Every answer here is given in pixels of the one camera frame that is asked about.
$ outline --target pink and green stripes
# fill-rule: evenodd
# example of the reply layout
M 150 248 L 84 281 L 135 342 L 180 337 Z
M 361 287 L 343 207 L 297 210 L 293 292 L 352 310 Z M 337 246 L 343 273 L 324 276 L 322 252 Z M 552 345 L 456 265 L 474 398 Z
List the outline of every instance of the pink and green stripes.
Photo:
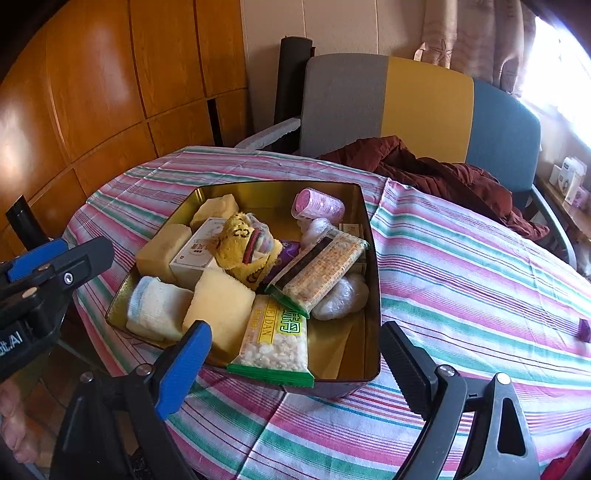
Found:
M 91 195 L 64 237 L 106 235 L 113 267 L 77 292 L 80 315 L 112 374 L 158 355 L 104 315 L 134 254 L 196 187 L 319 179 L 361 185 L 380 265 L 383 321 L 466 375 L 506 371 L 524 406 L 540 464 L 591 423 L 590 353 L 574 340 L 591 317 L 591 288 L 570 267 L 508 229 L 453 204 L 351 168 L 268 152 L 190 147 L 132 168 Z M 322 400 L 256 388 L 203 371 L 169 428 L 210 478 L 392 478 L 418 432 L 385 364 L 366 388 Z M 470 417 L 441 478 L 453 477 Z

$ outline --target white wall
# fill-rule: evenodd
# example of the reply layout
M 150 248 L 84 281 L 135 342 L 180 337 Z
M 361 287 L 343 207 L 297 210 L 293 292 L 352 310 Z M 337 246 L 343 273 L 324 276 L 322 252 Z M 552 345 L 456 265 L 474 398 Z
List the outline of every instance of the white wall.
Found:
M 316 55 L 379 53 L 412 58 L 425 0 L 242 0 L 242 30 L 255 130 L 273 123 L 279 45 L 313 40 Z
M 535 107 L 531 110 L 540 119 L 542 129 L 542 149 L 538 156 L 536 173 L 549 179 L 553 165 L 562 165 L 565 157 L 577 157 L 587 165 L 587 177 L 583 183 L 591 189 L 591 149 L 571 132 L 568 122 L 557 112 L 543 112 Z

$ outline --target chair backrest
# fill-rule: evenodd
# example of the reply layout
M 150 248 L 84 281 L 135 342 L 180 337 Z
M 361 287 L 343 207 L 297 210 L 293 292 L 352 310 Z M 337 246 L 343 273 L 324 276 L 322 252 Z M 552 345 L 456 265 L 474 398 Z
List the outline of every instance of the chair backrest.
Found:
M 468 163 L 494 175 L 525 206 L 540 122 L 480 80 L 373 54 L 313 57 L 306 68 L 300 153 L 317 157 L 358 138 L 397 135 L 417 157 Z

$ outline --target small purple object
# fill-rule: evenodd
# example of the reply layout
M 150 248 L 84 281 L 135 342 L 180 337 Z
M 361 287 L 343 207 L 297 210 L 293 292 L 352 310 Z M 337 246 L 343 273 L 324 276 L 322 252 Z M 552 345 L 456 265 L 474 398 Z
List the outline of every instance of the small purple object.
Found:
M 262 281 L 262 284 L 267 285 L 275 276 L 283 270 L 283 268 L 291 262 L 297 254 L 300 253 L 300 243 L 299 242 L 290 242 L 287 240 L 280 240 L 281 244 L 283 245 L 283 250 L 275 260 L 275 265 L 269 272 L 269 274 L 265 277 Z
M 591 343 L 591 328 L 589 322 L 584 319 L 579 319 L 579 332 L 577 338 L 585 343 Z

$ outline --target curtain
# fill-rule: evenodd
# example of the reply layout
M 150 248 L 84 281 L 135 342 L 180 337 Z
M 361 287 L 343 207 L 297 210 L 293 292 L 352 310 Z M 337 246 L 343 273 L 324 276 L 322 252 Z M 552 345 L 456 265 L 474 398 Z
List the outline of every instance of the curtain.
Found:
M 426 0 L 415 60 L 519 95 L 534 36 L 535 15 L 519 0 Z

